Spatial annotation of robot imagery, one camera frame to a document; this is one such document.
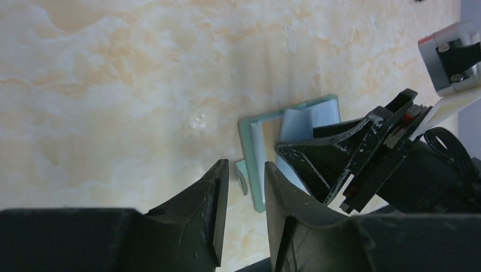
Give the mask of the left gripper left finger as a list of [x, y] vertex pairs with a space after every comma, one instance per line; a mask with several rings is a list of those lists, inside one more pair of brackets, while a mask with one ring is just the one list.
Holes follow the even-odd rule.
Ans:
[[130, 208], [1, 211], [2, 271], [215, 271], [229, 162], [142, 214]]

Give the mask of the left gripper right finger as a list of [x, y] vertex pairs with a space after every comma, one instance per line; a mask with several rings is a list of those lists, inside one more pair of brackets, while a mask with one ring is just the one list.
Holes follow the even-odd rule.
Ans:
[[265, 164], [272, 271], [479, 271], [478, 214], [346, 216]]

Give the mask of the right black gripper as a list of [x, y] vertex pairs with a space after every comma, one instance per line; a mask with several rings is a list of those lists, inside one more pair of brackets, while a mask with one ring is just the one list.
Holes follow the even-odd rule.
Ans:
[[308, 193], [328, 205], [349, 176], [341, 209], [361, 211], [379, 196], [402, 213], [479, 213], [480, 161], [442, 127], [415, 133], [430, 108], [403, 90], [386, 114], [312, 129], [305, 140], [279, 141], [275, 152]]

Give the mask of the green card holder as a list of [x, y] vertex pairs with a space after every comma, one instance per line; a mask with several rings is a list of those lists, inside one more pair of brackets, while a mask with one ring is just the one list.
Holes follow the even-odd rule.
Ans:
[[[336, 95], [311, 99], [239, 120], [239, 136], [244, 158], [235, 165], [243, 193], [251, 193], [254, 209], [258, 213], [265, 212], [264, 163], [267, 162], [261, 123], [279, 116], [283, 117], [279, 141], [309, 139], [313, 137], [309, 129], [338, 124], [341, 121]], [[276, 165], [293, 185], [304, 192], [307, 191], [292, 167], [279, 155]]]

